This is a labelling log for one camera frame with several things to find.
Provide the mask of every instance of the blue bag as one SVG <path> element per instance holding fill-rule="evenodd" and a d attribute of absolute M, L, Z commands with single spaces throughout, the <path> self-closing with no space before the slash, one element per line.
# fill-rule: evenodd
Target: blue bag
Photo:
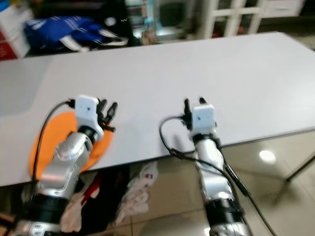
<path fill-rule="evenodd" d="M 37 50 L 59 50 L 67 47 L 74 51 L 88 51 L 94 42 L 99 45 L 124 46 L 128 39 L 96 24 L 89 17 L 62 16 L 26 21 L 25 35 L 32 48 Z"/>

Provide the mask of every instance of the black joint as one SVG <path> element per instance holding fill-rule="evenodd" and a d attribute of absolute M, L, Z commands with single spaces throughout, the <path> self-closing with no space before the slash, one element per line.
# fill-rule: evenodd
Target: black joint
<path fill-rule="evenodd" d="M 212 134 L 196 134 L 193 136 L 192 140 L 193 143 L 196 145 L 199 141 L 205 140 L 205 139 L 210 139 L 213 140 L 214 137 Z"/>
<path fill-rule="evenodd" d="M 68 199 L 36 194 L 27 204 L 22 219 L 59 224 L 68 204 Z"/>
<path fill-rule="evenodd" d="M 215 199 L 205 204 L 210 227 L 242 222 L 243 210 L 234 199 Z"/>
<path fill-rule="evenodd" d="M 95 134 L 97 133 L 95 130 L 93 130 L 92 128 L 88 127 L 88 126 L 81 126 L 79 129 L 78 129 L 78 132 L 79 133 L 83 133 L 85 134 L 86 136 L 89 137 L 89 139 L 91 140 L 92 144 L 95 142 Z"/>
<path fill-rule="evenodd" d="M 105 126 L 103 126 L 103 130 L 108 130 L 108 131 L 111 131 L 111 132 L 115 132 L 116 128 L 108 126 L 108 125 L 105 125 Z"/>

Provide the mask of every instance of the white stripe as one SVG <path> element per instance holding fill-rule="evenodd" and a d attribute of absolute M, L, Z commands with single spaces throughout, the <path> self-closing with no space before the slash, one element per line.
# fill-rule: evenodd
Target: white stripe
<path fill-rule="evenodd" d="M 36 25 L 33 25 L 33 26 L 32 26 L 32 29 L 33 29 L 33 30 L 37 30 L 37 29 L 41 28 L 45 23 L 46 23 L 46 20 L 45 20 L 45 21 L 42 21 L 42 22 L 40 22 L 40 23 L 37 23 Z"/>
<path fill-rule="evenodd" d="M 90 49 L 88 47 L 82 47 L 77 41 L 75 41 L 70 35 L 60 39 L 60 42 L 63 43 L 67 48 L 78 51 L 78 52 L 87 52 Z"/>
<path fill-rule="evenodd" d="M 111 31 L 105 30 L 105 29 L 100 29 L 99 30 L 99 34 L 108 37 L 108 38 L 118 38 L 117 35 L 115 35 L 114 33 L 112 33 Z"/>
<path fill-rule="evenodd" d="M 94 40 L 94 42 L 103 46 L 124 46 L 128 43 L 128 39 L 124 38 L 124 40 L 121 42 L 110 42 L 110 43 L 102 43 L 99 40 Z"/>
<path fill-rule="evenodd" d="M 72 29 L 77 29 L 77 26 L 69 18 L 65 19 L 65 21 L 71 26 Z"/>
<path fill-rule="evenodd" d="M 64 20 L 73 30 L 75 29 L 68 21 L 67 19 Z"/>
<path fill-rule="evenodd" d="M 75 27 L 75 29 L 77 30 L 78 29 L 78 25 L 72 20 L 72 19 L 69 19 L 70 22 L 73 24 L 73 26 Z"/>
<path fill-rule="evenodd" d="M 87 32 L 87 30 L 85 28 L 81 28 L 81 27 L 78 28 L 78 30 L 81 31 L 81 32 Z"/>

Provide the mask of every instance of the table leg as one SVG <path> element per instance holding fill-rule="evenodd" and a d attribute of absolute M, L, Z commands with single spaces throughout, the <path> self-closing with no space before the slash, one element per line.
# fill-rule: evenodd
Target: table leg
<path fill-rule="evenodd" d="M 311 162 L 315 160 L 315 156 L 310 158 L 307 162 L 305 162 L 299 169 L 297 169 L 295 172 L 293 172 L 288 178 L 286 178 L 286 181 L 291 181 L 297 174 L 299 174 L 304 168 L 306 168 Z"/>

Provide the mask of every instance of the cloth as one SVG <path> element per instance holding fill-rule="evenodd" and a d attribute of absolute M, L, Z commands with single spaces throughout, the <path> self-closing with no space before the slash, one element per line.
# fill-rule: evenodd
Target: cloth
<path fill-rule="evenodd" d="M 92 42 L 108 46 L 124 46 L 128 39 L 119 37 L 89 17 L 60 16 L 25 22 L 25 35 L 33 49 L 59 50 L 65 46 L 74 51 L 89 51 L 81 44 Z"/>
<path fill-rule="evenodd" d="M 151 162 L 142 167 L 140 173 L 128 184 L 128 191 L 122 198 L 116 213 L 115 225 L 119 225 L 127 217 L 149 210 L 149 188 L 158 177 L 157 162 Z"/>
<path fill-rule="evenodd" d="M 92 173 L 87 178 L 83 178 L 87 183 L 81 192 L 73 194 L 70 202 L 68 203 L 63 216 L 60 221 L 61 231 L 65 233 L 79 232 L 82 225 L 81 210 L 87 200 L 91 198 L 96 198 L 99 193 L 99 185 L 101 182 L 101 177 Z"/>
<path fill-rule="evenodd" d="M 76 206 L 73 204 L 73 208 L 76 210 L 71 211 L 66 221 L 66 223 L 72 225 L 72 229 L 63 228 L 66 232 L 62 230 L 62 235 L 90 235 L 106 230 L 108 223 L 115 219 L 118 205 L 127 189 L 129 176 L 128 165 L 99 170 L 93 183 L 85 188 L 85 197 L 75 199 L 76 204 L 81 202 L 81 208 L 76 208 L 80 204 Z M 81 213 L 81 220 L 77 217 L 79 212 Z M 77 220 L 75 225 L 72 224 L 71 217 Z"/>

